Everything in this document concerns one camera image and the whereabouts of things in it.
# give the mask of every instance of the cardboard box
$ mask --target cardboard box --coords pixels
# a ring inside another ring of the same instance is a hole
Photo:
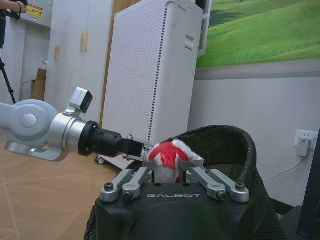
[[[43,101],[45,99],[47,70],[38,69],[36,80],[32,91],[32,98]]]

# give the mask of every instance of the caster wheel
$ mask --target caster wheel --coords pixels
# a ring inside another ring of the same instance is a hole
[[[99,165],[103,165],[106,163],[106,161],[102,157],[99,157],[99,156],[97,157],[97,159],[95,161]]]

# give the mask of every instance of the tripod leg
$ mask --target tripod leg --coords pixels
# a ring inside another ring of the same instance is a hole
[[[7,73],[6,73],[6,70],[5,70],[5,64],[2,62],[1,57],[0,57],[0,69],[1,69],[1,71],[2,71],[2,74],[3,74],[4,80],[5,80],[6,86],[8,87],[9,94],[11,95],[12,102],[13,102],[13,104],[16,104],[16,99],[15,99],[15,96],[14,96],[14,91],[13,91],[13,89],[11,88],[11,85],[10,85],[10,82],[9,82],[9,79],[8,79],[8,76],[7,76]]]

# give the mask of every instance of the warning label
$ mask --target warning label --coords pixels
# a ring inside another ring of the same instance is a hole
[[[30,3],[26,6],[26,13],[39,19],[44,17],[44,9]]]

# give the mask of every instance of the screw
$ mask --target screw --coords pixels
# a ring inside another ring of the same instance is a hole
[[[246,188],[246,185],[244,183],[242,183],[242,182],[237,182],[235,184],[235,188],[239,189],[239,190],[244,190]]]
[[[104,190],[108,191],[113,189],[114,189],[114,184],[112,182],[107,182],[106,184],[104,184]]]
[[[218,198],[219,201],[223,201],[226,199],[227,195],[225,192],[221,191],[217,193],[216,197]]]
[[[130,200],[132,200],[132,197],[133,197],[133,195],[132,195],[132,193],[131,192],[125,192],[124,194],[123,194],[123,198],[125,199],[125,200],[127,200],[127,201],[130,201]]]

